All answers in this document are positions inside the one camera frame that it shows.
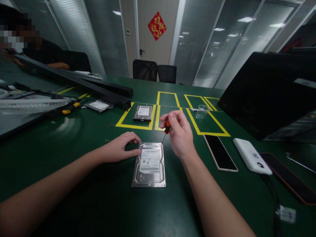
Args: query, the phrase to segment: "black chair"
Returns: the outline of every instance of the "black chair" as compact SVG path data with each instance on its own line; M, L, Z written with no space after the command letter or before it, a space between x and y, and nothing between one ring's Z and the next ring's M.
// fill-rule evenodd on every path
M152 61L135 59L133 61L133 78L157 81L157 64Z
M170 65L158 65L158 76L160 82L168 82L175 84L177 78L177 67Z
M64 63L70 66L72 71L88 71L91 72L88 56L83 52L64 51Z

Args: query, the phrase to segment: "orange screwdriver handle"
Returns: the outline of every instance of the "orange screwdriver handle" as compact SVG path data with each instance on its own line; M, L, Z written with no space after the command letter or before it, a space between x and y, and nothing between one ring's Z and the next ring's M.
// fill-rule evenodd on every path
M168 134L170 132L170 128L171 128L171 126L170 126L169 120L167 120L165 134Z

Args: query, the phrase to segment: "black cable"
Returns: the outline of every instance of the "black cable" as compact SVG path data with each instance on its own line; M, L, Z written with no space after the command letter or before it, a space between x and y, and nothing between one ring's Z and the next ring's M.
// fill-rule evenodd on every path
M276 188L271 180L271 178L269 177L269 175L267 174L260 174L262 180L266 183L266 185L269 188L269 191L274 199L275 202L275 213L274 213L274 236L275 237L282 237L282 228L281 228L281 219L279 216L279 210L280 210L280 199L279 199L279 195L276 191Z

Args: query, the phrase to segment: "glass cup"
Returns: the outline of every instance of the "glass cup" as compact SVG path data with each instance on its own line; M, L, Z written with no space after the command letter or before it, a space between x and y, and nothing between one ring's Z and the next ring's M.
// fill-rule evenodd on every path
M195 117L197 119L203 119L205 117L205 115L207 114L207 112L210 111L210 108L206 105L199 105L198 106L198 110L197 110L197 114L195 115Z

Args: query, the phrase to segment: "phone screen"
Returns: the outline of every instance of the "phone screen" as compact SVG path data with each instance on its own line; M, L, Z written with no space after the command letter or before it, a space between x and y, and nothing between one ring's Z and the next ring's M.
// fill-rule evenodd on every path
M224 148L223 144L221 143L219 137L217 136L210 136L204 135L210 149L214 155L214 159L217 162L217 165L221 169L227 170L238 170L231 160L230 156L228 155L226 149Z

